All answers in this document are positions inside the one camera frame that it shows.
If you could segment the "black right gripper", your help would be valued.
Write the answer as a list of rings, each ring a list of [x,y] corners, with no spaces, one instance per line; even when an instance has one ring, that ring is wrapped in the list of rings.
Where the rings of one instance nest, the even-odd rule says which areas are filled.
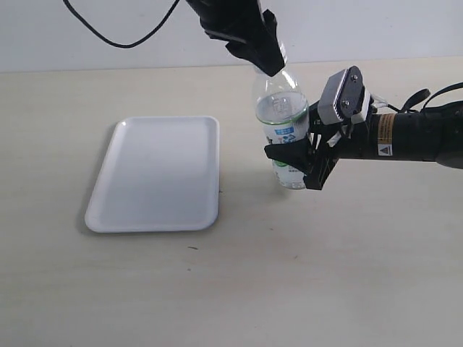
[[[318,102],[309,107],[314,121],[312,144],[309,139],[264,147],[267,158],[285,163],[304,177],[307,189],[321,190],[340,159],[364,159],[369,145],[369,124],[322,125]]]

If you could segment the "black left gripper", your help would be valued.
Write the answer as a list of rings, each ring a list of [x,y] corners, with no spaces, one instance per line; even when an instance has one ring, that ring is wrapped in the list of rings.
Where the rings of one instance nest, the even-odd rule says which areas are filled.
[[[209,38],[228,42],[229,53],[267,73],[282,63],[276,16],[259,1],[188,1]]]

